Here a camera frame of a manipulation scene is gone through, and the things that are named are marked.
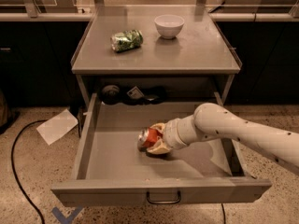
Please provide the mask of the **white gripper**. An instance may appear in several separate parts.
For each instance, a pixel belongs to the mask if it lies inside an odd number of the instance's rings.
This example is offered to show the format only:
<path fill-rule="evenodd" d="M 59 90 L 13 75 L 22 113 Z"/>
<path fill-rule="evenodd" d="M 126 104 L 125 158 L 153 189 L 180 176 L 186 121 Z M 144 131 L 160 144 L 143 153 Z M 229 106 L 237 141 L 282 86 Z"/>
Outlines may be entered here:
<path fill-rule="evenodd" d="M 188 145 L 181 139 L 179 134 L 183 131 L 186 119 L 172 119 L 166 124 L 155 123 L 151 125 L 152 129 L 163 133 L 163 139 L 160 138 L 152 147 L 147 148 L 147 152 L 152 155 L 162 155 L 169 153 L 172 149 L 182 149 Z"/>

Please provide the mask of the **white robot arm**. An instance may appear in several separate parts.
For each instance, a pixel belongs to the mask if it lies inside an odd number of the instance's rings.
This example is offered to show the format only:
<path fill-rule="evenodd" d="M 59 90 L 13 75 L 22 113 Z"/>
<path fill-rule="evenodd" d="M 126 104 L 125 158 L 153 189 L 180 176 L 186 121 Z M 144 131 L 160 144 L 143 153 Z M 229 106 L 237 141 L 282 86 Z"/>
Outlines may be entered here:
<path fill-rule="evenodd" d="M 152 125 L 162 136 L 147 151 L 169 153 L 190 144 L 231 139 L 295 173 L 299 172 L 299 134 L 242 119 L 222 106 L 204 103 L 186 118 Z"/>

